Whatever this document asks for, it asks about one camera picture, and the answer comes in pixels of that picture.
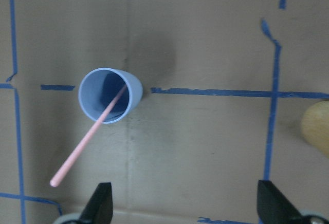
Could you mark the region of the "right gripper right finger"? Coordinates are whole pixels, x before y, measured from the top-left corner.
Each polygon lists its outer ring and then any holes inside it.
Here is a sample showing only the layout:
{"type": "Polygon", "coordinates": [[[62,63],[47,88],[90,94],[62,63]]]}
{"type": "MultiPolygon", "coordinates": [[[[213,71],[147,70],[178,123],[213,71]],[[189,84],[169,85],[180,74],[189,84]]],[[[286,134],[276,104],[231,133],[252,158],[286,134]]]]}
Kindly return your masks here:
{"type": "Polygon", "coordinates": [[[259,180],[257,213],[264,224],[304,223],[303,215],[269,180],[259,180]]]}

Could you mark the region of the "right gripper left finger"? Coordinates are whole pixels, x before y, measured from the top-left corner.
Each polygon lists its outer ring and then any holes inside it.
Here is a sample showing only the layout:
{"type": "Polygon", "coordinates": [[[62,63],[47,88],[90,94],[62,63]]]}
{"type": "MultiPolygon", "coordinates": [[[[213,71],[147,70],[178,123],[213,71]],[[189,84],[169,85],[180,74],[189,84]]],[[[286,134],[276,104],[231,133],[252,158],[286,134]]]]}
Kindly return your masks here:
{"type": "Polygon", "coordinates": [[[113,195],[110,182],[99,183],[81,213],[79,223],[111,223],[113,218],[113,195]]]}

